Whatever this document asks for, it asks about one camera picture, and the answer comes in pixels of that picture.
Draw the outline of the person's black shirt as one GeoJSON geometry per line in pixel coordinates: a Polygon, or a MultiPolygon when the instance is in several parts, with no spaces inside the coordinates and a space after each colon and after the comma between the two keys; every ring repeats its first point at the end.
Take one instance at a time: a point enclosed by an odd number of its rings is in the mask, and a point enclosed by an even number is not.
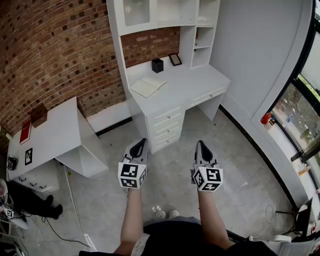
{"type": "Polygon", "coordinates": [[[242,240],[229,248],[205,242],[200,224],[166,220],[146,225],[130,252],[81,250],[78,256],[277,256],[264,242],[242,240]]]}

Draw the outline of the brown cardboard box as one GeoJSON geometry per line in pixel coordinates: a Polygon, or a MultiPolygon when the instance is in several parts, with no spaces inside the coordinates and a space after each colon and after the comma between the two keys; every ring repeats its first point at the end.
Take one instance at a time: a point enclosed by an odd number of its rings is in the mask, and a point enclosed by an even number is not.
{"type": "Polygon", "coordinates": [[[37,128],[41,124],[47,121],[48,110],[43,103],[35,107],[30,113],[31,124],[34,128],[37,128]]]}

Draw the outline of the person's right forearm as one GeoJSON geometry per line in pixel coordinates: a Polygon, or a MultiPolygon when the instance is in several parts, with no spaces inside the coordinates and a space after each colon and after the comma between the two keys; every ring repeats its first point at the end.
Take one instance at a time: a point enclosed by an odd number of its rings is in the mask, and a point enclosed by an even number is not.
{"type": "Polygon", "coordinates": [[[217,210],[213,194],[210,191],[198,191],[200,223],[204,240],[208,244],[229,249],[234,243],[230,241],[226,227],[217,210]]]}

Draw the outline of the black framed window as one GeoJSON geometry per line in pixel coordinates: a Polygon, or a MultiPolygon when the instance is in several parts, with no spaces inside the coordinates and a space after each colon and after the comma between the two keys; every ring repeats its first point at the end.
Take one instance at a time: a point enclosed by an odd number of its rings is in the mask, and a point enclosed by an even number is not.
{"type": "MultiPolygon", "coordinates": [[[[302,53],[302,61],[278,102],[272,108],[277,125],[294,147],[289,160],[301,150],[309,150],[320,143],[320,14],[311,22],[311,38],[302,53]]],[[[298,170],[309,166],[309,174],[316,189],[320,189],[320,152],[306,163],[291,162],[298,170]]]]}

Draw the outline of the person's left forearm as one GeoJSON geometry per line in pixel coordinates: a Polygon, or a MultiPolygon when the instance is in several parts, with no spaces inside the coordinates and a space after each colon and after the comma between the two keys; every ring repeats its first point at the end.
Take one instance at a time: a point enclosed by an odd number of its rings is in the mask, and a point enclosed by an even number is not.
{"type": "Polygon", "coordinates": [[[143,234],[142,193],[140,189],[128,190],[125,215],[120,233],[120,245],[115,254],[130,256],[143,234]]]}

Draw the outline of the black picture frame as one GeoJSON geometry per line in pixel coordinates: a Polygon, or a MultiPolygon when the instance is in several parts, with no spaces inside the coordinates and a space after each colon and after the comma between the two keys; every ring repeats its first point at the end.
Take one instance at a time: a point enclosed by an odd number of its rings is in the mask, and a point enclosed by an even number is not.
{"type": "Polygon", "coordinates": [[[179,65],[182,64],[182,61],[181,61],[178,53],[169,54],[168,57],[169,57],[169,59],[170,59],[171,64],[172,64],[174,67],[175,67],[175,66],[179,66],[179,65]]]}

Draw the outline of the red book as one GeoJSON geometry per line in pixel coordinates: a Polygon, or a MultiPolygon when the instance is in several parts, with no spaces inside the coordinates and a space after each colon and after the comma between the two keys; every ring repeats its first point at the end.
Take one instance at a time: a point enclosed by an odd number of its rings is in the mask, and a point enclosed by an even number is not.
{"type": "Polygon", "coordinates": [[[30,139],[31,136],[32,123],[31,121],[27,121],[21,129],[20,133],[20,141],[19,143],[22,145],[30,139]]]}

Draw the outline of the black square pen holder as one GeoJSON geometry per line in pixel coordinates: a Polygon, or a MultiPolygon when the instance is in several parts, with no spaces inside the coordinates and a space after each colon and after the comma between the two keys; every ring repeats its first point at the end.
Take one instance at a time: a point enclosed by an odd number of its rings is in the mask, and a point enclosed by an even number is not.
{"type": "Polygon", "coordinates": [[[151,68],[156,74],[162,72],[164,70],[164,61],[160,58],[153,59],[151,61],[151,68]]]}

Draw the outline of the white side table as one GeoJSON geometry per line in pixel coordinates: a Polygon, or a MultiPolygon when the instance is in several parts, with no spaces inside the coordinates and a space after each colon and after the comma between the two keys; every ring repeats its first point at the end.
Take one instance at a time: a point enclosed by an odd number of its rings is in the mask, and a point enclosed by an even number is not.
{"type": "Polygon", "coordinates": [[[18,131],[8,146],[8,155],[18,159],[17,168],[9,172],[10,180],[53,159],[85,177],[109,168],[101,141],[79,111],[76,97],[49,110],[46,122],[31,128],[24,144],[20,137],[18,131]],[[31,148],[32,163],[25,165],[25,153],[31,148]]]}

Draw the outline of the wide white desk drawer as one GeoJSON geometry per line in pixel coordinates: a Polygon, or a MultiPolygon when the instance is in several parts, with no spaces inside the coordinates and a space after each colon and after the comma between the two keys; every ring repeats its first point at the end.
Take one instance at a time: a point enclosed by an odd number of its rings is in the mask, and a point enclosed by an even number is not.
{"type": "Polygon", "coordinates": [[[225,92],[225,90],[223,88],[211,90],[211,91],[206,91],[205,93],[197,95],[196,97],[193,97],[192,99],[190,99],[189,106],[192,108],[192,107],[197,106],[207,100],[210,100],[211,98],[214,98],[224,92],[225,92]]]}

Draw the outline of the small black device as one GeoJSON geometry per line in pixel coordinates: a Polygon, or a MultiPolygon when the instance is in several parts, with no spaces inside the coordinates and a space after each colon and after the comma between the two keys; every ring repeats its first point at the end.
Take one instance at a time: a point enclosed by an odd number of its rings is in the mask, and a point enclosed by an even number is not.
{"type": "Polygon", "coordinates": [[[7,157],[7,170],[8,171],[14,171],[17,168],[18,165],[18,159],[13,156],[7,157]]]}

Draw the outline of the thin soft-cover book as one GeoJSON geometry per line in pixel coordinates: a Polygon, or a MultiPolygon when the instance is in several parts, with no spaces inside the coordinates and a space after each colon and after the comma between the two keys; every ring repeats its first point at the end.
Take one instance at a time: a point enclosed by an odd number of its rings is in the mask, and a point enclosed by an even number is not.
{"type": "Polygon", "coordinates": [[[155,91],[159,90],[159,88],[167,83],[167,80],[157,79],[150,76],[144,76],[141,79],[137,80],[130,89],[137,94],[148,98],[155,91]]]}

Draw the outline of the small white desk drawer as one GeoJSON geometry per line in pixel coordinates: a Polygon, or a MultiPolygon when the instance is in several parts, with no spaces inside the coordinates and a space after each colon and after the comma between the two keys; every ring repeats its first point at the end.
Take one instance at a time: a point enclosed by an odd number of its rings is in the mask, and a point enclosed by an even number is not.
{"type": "Polygon", "coordinates": [[[177,106],[174,108],[167,108],[167,109],[156,112],[155,114],[152,115],[150,119],[155,122],[160,122],[163,120],[171,119],[175,115],[180,115],[182,112],[183,112],[183,109],[181,106],[177,106]]]}
{"type": "Polygon", "coordinates": [[[172,144],[173,142],[180,139],[180,133],[174,133],[171,136],[158,140],[152,144],[152,147],[155,149],[165,147],[166,145],[172,144]]]}
{"type": "Polygon", "coordinates": [[[176,121],[170,122],[170,123],[164,123],[163,125],[160,125],[159,127],[154,128],[154,133],[159,135],[162,133],[167,133],[168,131],[171,131],[172,129],[176,127],[182,127],[183,125],[183,120],[178,119],[176,121]]]}

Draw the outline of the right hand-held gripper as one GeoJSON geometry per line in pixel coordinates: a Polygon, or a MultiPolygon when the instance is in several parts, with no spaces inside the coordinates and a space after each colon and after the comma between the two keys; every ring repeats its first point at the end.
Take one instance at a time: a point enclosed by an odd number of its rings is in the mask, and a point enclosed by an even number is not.
{"type": "Polygon", "coordinates": [[[214,192],[224,182],[224,170],[220,168],[217,156],[203,140],[195,147],[194,160],[196,165],[191,172],[191,182],[200,192],[214,192]]]}

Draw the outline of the white desk with hutch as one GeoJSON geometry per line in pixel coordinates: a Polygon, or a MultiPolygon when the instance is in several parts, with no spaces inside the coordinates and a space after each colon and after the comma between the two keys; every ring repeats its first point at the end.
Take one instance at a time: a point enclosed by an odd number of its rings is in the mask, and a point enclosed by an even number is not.
{"type": "Polygon", "coordinates": [[[155,128],[182,119],[190,100],[207,91],[224,92],[194,107],[212,120],[230,80],[210,63],[221,0],[149,0],[150,21],[126,26],[123,0],[106,0],[115,56],[131,117],[140,135],[153,143],[172,134],[181,134],[176,127],[162,134],[155,128]],[[173,66],[169,55],[177,53],[182,62],[173,66]],[[152,71],[152,60],[163,60],[163,71],[152,71]],[[142,77],[166,80],[159,90],[145,98],[131,90],[142,77]],[[171,119],[151,120],[153,114],[181,106],[182,113],[171,119]]]}

